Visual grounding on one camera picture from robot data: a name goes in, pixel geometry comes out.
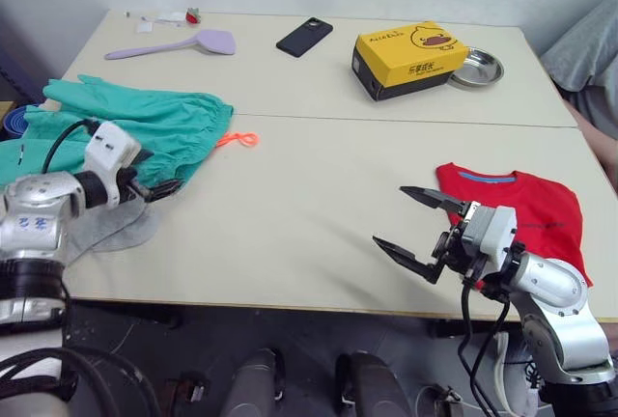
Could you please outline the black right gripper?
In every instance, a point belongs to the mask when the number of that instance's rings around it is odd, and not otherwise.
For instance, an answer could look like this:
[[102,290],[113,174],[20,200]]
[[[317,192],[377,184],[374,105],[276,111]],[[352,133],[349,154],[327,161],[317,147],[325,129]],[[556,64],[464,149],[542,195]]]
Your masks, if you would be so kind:
[[471,201],[464,206],[464,201],[430,188],[400,186],[399,189],[431,209],[458,213],[460,219],[450,227],[446,237],[438,240],[432,253],[435,258],[432,264],[421,263],[413,253],[380,237],[372,236],[373,242],[396,264],[421,276],[430,284],[437,283],[444,266],[447,266],[459,273],[471,287],[476,287],[482,279],[488,257],[480,251],[480,243],[474,240],[475,236],[464,236],[464,232],[482,205]]

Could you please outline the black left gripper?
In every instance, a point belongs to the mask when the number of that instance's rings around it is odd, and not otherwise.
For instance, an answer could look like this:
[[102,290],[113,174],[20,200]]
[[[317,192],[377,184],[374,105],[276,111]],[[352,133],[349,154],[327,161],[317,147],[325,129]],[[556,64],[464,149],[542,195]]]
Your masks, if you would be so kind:
[[[138,154],[138,160],[145,161],[153,155],[153,152],[142,149]],[[141,198],[146,203],[153,203],[174,195],[182,188],[182,181],[178,179],[162,181],[154,187],[146,188],[139,182],[137,175],[137,169],[132,164],[121,167],[117,172],[120,204],[132,201],[136,198]]]

